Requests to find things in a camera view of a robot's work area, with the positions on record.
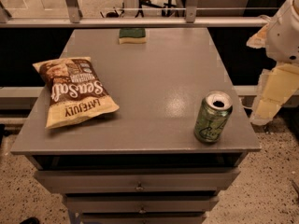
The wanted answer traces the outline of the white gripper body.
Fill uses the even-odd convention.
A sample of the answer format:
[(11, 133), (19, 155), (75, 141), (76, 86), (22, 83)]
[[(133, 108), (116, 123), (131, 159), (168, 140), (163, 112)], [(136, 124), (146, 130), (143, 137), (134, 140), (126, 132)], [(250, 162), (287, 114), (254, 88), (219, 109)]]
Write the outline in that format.
[(284, 63), (299, 63), (299, 0), (286, 0), (269, 22), (266, 55)]

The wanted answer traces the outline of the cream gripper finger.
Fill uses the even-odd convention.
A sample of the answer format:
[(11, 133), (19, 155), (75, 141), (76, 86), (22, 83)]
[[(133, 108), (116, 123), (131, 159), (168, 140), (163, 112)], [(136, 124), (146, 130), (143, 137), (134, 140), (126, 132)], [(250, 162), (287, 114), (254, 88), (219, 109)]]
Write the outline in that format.
[(256, 34), (251, 36), (246, 45), (253, 49), (261, 49), (265, 47), (266, 33), (268, 24), (263, 26)]
[(270, 72), (260, 76), (259, 88), (249, 120), (254, 125), (263, 126), (273, 120), (280, 108), (299, 89), (299, 65), (277, 63)]

